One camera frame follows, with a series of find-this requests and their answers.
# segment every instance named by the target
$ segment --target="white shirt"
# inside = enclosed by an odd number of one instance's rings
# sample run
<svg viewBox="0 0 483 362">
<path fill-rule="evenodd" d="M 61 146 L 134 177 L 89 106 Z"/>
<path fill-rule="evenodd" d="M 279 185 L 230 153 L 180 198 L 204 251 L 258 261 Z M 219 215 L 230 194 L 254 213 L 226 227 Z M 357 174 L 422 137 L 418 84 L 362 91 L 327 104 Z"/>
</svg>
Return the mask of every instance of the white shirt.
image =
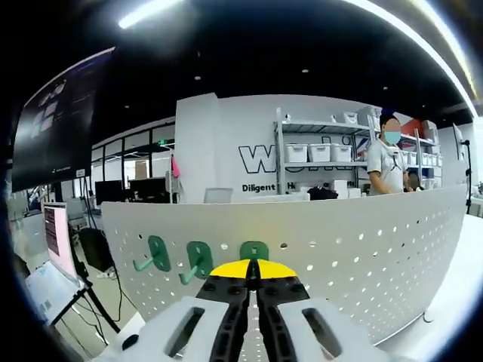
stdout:
<svg viewBox="0 0 483 362">
<path fill-rule="evenodd" d="M 397 146 L 387 146 L 379 138 L 372 142 L 368 150 L 368 173 L 380 172 L 380 178 L 392 192 L 404 192 L 404 172 L 406 171 L 401 150 Z M 373 185 L 371 195 L 381 195 Z"/>
</svg>

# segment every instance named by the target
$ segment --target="face mask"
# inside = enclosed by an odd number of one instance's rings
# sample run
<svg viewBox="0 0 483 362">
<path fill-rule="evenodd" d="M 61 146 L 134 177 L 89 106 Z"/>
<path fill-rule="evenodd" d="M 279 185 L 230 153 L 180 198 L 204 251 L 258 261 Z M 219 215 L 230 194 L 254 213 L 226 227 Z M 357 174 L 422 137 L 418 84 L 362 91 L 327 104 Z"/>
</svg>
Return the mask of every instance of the face mask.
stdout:
<svg viewBox="0 0 483 362">
<path fill-rule="evenodd" d="M 387 130 L 386 132 L 384 132 L 384 138 L 389 144 L 395 145 L 397 142 L 401 140 L 401 132 L 394 132 L 394 131 Z"/>
</svg>

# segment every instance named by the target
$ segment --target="perforated white panel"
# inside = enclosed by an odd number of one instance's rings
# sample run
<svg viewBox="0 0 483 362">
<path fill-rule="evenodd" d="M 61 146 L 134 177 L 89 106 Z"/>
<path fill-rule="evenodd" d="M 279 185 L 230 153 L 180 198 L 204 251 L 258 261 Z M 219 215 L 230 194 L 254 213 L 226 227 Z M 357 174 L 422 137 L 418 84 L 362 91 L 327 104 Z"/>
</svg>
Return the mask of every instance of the perforated white panel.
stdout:
<svg viewBox="0 0 483 362">
<path fill-rule="evenodd" d="M 239 259 L 243 242 L 262 241 L 310 296 L 329 299 L 377 343 L 431 303 L 460 236 L 465 191 L 271 204 L 103 203 L 102 212 L 112 256 L 146 321 L 202 286 L 199 279 L 183 286 L 177 276 L 189 272 L 188 242 L 206 242 L 216 266 Z M 165 241 L 171 272 L 134 270 L 133 259 L 149 256 L 149 235 Z M 255 303 L 241 360 L 267 360 Z"/>
</svg>

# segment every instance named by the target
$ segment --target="laptop screen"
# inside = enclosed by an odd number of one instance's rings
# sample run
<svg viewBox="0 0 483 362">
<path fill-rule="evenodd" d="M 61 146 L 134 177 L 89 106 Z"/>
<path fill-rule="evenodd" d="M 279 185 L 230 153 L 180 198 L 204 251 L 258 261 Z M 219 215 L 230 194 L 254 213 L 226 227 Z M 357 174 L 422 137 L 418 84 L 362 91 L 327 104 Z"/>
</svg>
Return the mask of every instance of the laptop screen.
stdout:
<svg viewBox="0 0 483 362">
<path fill-rule="evenodd" d="M 45 239 L 52 263 L 69 279 L 78 280 L 69 239 L 65 204 L 45 204 Z"/>
</svg>

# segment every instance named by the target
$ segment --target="white storage bin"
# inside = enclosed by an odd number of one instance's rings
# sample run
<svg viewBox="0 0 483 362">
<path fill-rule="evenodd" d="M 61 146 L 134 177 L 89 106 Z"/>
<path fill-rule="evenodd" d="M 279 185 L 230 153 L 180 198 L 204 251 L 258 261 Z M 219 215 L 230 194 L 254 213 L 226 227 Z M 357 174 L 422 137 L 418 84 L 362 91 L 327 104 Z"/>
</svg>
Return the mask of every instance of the white storage bin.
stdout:
<svg viewBox="0 0 483 362">
<path fill-rule="evenodd" d="M 428 154 L 427 153 L 422 153 L 421 154 L 421 166 L 428 166 L 429 159 L 428 159 Z"/>
<path fill-rule="evenodd" d="M 329 162 L 331 160 L 331 144 L 316 143 L 309 145 L 310 162 Z"/>
<path fill-rule="evenodd" d="M 417 164 L 417 153 L 408 152 L 408 165 L 414 166 Z"/>
<path fill-rule="evenodd" d="M 357 113 L 344 112 L 335 116 L 337 123 L 357 124 Z"/>
<path fill-rule="evenodd" d="M 431 166 L 438 166 L 438 156 L 437 155 L 429 155 L 429 161 Z"/>
<path fill-rule="evenodd" d="M 409 164 L 409 152 L 408 151 L 401 151 L 402 160 L 405 164 Z"/>
<path fill-rule="evenodd" d="M 307 162 L 307 144 L 285 145 L 286 162 Z"/>
<path fill-rule="evenodd" d="M 424 183 L 424 188 L 426 190 L 432 190 L 434 188 L 435 179 L 425 179 Z"/>
<path fill-rule="evenodd" d="M 331 161 L 333 162 L 350 162 L 352 161 L 352 146 L 331 144 Z"/>
</svg>

